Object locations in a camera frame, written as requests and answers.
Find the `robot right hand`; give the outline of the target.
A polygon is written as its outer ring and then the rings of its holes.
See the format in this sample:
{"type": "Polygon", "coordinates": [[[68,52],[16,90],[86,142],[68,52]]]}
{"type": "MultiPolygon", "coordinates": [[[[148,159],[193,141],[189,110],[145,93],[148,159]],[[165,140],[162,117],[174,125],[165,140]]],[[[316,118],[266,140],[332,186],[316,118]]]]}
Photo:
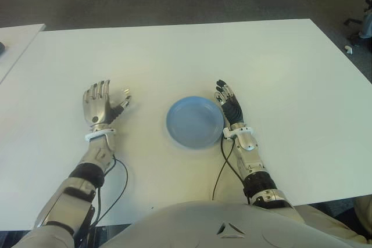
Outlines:
{"type": "Polygon", "coordinates": [[[216,82],[214,97],[219,102],[223,114],[230,125],[244,122],[244,115],[236,95],[223,80],[216,82]]]}

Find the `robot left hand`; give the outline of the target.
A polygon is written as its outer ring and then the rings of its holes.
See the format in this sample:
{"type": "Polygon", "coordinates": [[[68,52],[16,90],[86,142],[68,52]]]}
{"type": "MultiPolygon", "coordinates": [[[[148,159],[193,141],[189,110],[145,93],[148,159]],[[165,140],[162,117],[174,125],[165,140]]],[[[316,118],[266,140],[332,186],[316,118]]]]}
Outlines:
{"type": "Polygon", "coordinates": [[[99,81],[83,94],[84,117],[93,132],[107,129],[130,104],[130,90],[125,89],[123,99],[113,105],[110,101],[109,86],[110,80],[99,81]]]}

